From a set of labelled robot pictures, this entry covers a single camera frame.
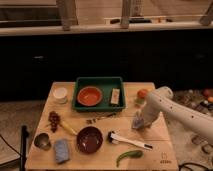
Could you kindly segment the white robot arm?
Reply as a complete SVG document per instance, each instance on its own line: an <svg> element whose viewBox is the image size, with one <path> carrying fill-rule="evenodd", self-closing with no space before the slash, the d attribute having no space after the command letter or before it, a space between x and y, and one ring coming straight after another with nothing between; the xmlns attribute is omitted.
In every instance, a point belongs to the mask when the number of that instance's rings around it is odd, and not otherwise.
<svg viewBox="0 0 213 171"><path fill-rule="evenodd" d="M172 101L173 92L163 86L147 93L146 105L141 110L142 127L152 125L159 113L167 114L213 145L213 117L204 115Z"/></svg>

